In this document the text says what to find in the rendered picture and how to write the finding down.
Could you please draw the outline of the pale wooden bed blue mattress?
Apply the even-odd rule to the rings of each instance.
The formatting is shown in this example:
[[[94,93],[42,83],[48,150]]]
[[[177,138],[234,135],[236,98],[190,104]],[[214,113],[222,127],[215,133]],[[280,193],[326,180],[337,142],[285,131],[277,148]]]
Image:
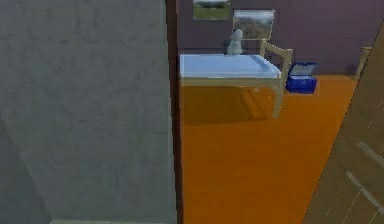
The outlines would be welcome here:
[[[261,42],[259,54],[181,54],[180,85],[271,88],[275,92],[272,117],[278,118],[292,56],[292,49],[267,41]]]

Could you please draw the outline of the grey stuffed toy figure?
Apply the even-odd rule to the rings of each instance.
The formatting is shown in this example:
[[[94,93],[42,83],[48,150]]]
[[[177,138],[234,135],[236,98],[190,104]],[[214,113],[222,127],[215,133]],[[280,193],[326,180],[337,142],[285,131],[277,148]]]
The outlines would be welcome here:
[[[233,32],[231,36],[231,40],[227,47],[228,55],[241,55],[243,53],[242,38],[243,38],[243,31],[241,29],[236,29]]]

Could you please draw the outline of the framed green landscape picture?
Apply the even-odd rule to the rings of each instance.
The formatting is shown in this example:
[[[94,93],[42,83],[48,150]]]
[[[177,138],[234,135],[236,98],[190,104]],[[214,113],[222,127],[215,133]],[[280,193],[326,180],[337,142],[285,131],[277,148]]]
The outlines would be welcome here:
[[[230,15],[230,0],[193,0],[195,20],[227,20]]]

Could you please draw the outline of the framed brown landscape picture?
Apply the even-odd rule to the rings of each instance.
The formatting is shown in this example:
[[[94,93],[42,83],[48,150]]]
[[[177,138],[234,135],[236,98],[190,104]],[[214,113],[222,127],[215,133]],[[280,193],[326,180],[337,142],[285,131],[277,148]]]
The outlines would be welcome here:
[[[269,40],[275,19],[274,10],[234,10],[233,35],[243,40]]]

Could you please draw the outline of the blue open storage box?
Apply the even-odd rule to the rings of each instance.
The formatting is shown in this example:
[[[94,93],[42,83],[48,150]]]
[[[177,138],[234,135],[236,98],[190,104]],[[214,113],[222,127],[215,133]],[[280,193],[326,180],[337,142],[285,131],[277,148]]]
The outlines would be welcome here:
[[[315,62],[295,62],[288,73],[286,90],[289,93],[313,94],[317,79],[312,75],[317,64]]]

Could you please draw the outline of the brown wooden room door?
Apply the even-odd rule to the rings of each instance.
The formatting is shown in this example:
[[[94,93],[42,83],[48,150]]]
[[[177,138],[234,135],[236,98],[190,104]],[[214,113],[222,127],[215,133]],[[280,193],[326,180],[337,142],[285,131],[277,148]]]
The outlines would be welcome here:
[[[384,224],[384,20],[302,224]]]

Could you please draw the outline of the pale wooden chair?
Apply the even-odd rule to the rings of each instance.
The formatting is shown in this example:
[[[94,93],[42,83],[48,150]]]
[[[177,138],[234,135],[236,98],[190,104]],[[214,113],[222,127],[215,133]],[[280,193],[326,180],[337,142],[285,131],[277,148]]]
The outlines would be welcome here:
[[[362,47],[360,49],[360,59],[359,59],[359,63],[358,63],[356,74],[355,74],[356,80],[360,78],[371,50],[372,50],[371,47]]]

